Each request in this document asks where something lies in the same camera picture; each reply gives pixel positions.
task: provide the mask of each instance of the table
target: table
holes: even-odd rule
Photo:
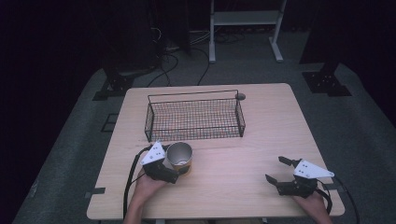
[[[224,90],[239,90],[246,95],[241,101],[244,136],[184,141],[193,148],[191,173],[150,199],[143,218],[305,216],[290,197],[279,196],[265,179],[265,174],[278,181],[293,179],[293,168],[280,163],[278,156],[305,159],[326,168],[288,84],[128,90],[95,186],[106,190],[92,195],[87,216],[122,219],[122,196],[134,156],[149,146],[144,134],[149,94]],[[140,168],[138,164],[134,176]],[[332,183],[330,178],[322,181]],[[331,195],[331,215],[340,216],[345,207],[336,190],[331,190]]]
[[[287,0],[282,0],[279,10],[265,11],[215,11],[215,0],[211,0],[210,6],[210,40],[209,61],[216,62],[215,51],[215,26],[217,25],[261,25],[274,24],[274,36],[269,37],[270,45],[278,63],[283,62],[282,54],[277,46],[277,38],[282,24]]]

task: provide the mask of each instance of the cup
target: cup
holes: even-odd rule
[[[176,142],[166,150],[166,159],[180,175],[188,175],[191,171],[192,148],[187,143]]]

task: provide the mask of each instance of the gray carpet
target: gray carpet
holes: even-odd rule
[[[396,130],[361,85],[359,77],[342,64],[335,75],[352,96],[313,94],[302,72],[317,71],[322,64],[299,64],[308,33],[281,33],[278,44],[285,59],[277,63],[268,43],[269,34],[246,35],[243,41],[217,44],[217,62],[211,64],[201,85],[288,83],[328,168],[343,180],[353,196],[361,223],[394,223],[396,220]],[[194,46],[207,52],[208,45]],[[193,49],[182,51],[177,67],[168,73],[172,86],[197,85],[207,58]],[[163,68],[175,59],[165,57]],[[139,77],[135,88],[146,87],[160,69]],[[92,75],[37,177],[14,223],[99,223],[86,211],[111,133],[101,129],[110,113],[118,113],[122,97],[106,101],[92,98],[106,80],[103,70]],[[151,87],[167,86],[165,77]],[[341,197],[346,212],[334,223],[355,223],[350,200]],[[101,223],[120,223],[120,220]],[[309,218],[270,218],[269,223],[313,223]]]

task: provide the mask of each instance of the hand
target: hand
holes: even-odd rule
[[[318,224],[332,224],[332,220],[327,214],[323,197],[316,191],[306,199],[300,196],[291,196],[291,198]]]
[[[140,224],[143,206],[146,201],[167,184],[161,180],[153,180],[151,177],[145,175],[143,169],[140,170],[137,177],[139,176],[141,177],[136,180],[134,195],[132,196],[131,202],[129,203],[128,211],[123,221],[125,224]]]

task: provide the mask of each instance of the black wire basket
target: black wire basket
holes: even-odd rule
[[[149,95],[146,137],[149,142],[243,137],[241,95],[237,90]]]

